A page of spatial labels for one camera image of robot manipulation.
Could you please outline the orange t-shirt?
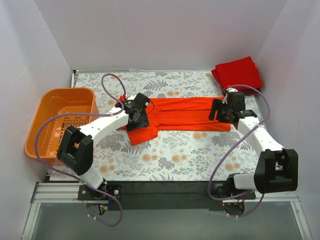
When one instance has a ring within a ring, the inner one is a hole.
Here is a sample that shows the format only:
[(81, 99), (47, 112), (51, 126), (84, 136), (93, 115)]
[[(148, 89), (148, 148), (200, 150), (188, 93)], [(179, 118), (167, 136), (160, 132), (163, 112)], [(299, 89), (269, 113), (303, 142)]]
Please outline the orange t-shirt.
[(210, 120), (214, 97), (151, 98), (149, 126), (127, 131), (132, 146), (158, 137), (159, 131), (228, 132), (229, 123)]

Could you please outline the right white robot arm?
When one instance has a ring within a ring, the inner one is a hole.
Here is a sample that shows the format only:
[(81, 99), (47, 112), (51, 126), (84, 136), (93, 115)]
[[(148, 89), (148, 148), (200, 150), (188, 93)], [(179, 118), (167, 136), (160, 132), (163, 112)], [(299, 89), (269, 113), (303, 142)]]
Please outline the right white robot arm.
[(231, 174), (221, 184), (212, 186), (210, 178), (208, 196), (213, 200), (237, 199), (251, 191), (261, 194), (295, 191), (298, 187), (298, 153), (279, 144), (264, 127), (257, 114), (246, 108), (245, 95), (234, 87), (224, 91), (222, 100), (212, 102), (210, 120), (232, 124), (243, 134), (258, 156), (252, 173)]

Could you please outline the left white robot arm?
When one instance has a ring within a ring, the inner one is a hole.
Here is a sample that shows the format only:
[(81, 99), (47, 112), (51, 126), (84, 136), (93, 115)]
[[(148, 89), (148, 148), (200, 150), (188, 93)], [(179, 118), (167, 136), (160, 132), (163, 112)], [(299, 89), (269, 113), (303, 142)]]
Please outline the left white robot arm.
[(150, 125), (147, 107), (152, 101), (142, 93), (118, 102), (106, 116), (80, 126), (69, 126), (63, 134), (57, 159), (71, 169), (82, 182), (89, 184), (95, 200), (106, 196), (104, 178), (93, 167), (94, 147), (107, 135), (124, 127), (127, 131)]

